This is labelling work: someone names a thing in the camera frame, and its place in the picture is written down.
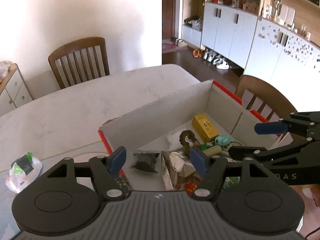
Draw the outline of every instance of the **red tape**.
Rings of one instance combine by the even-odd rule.
[[[213,81],[213,84],[216,85],[218,88],[220,88],[223,92],[225,92],[228,96],[230,96],[233,100],[238,102],[241,106],[243,103],[243,100],[237,97],[234,93],[232,93],[230,90],[226,89],[224,86],[222,86],[218,81]]]
[[[100,136],[100,138],[101,138],[101,141],[103,142],[103,144],[104,144],[107,152],[108,152],[109,154],[111,154],[111,153],[112,153],[111,147],[110,147],[110,145],[109,145],[106,137],[104,136],[103,132],[102,132],[101,130],[98,130],[98,134],[99,134],[99,136]]]
[[[260,122],[269,122],[266,118],[264,118],[261,114],[259,114],[256,110],[252,109],[250,111],[251,114],[253,114],[256,118],[259,119]]]

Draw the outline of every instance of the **door handle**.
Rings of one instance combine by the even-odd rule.
[[[280,38],[280,42],[279,42],[280,44],[281,44],[282,38],[283,38],[283,33],[281,34],[281,38]]]
[[[287,46],[288,38],[289,38],[289,35],[287,35],[284,46]]]

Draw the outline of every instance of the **blue gripper pad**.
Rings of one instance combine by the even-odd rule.
[[[208,172],[206,166],[208,159],[210,160],[210,157],[205,155],[201,150],[196,150],[195,148],[191,149],[190,161],[202,179]]]
[[[120,146],[109,157],[107,157],[107,162],[110,167],[108,171],[111,176],[119,174],[126,159],[127,151],[123,146]]]
[[[263,122],[254,126],[254,131],[257,134],[282,134],[287,130],[288,127],[283,122]]]

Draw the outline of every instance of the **yellow box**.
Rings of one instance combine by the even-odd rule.
[[[213,141],[219,135],[205,114],[196,115],[192,120],[192,126],[204,143]]]

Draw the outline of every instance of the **white table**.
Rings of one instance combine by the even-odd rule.
[[[48,158],[99,141],[106,121],[199,81],[180,66],[142,68],[84,82],[0,117],[0,172],[29,151]]]

